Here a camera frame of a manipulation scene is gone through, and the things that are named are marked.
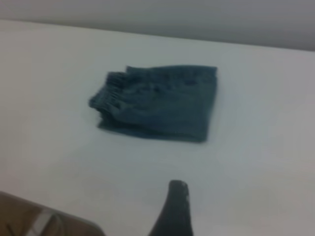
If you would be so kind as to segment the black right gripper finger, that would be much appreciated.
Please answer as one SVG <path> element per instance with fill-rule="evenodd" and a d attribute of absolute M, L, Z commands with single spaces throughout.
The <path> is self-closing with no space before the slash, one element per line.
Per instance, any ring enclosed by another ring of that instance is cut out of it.
<path fill-rule="evenodd" d="M 164 206 L 149 235 L 193 236 L 189 187 L 181 180 L 172 180 Z"/>

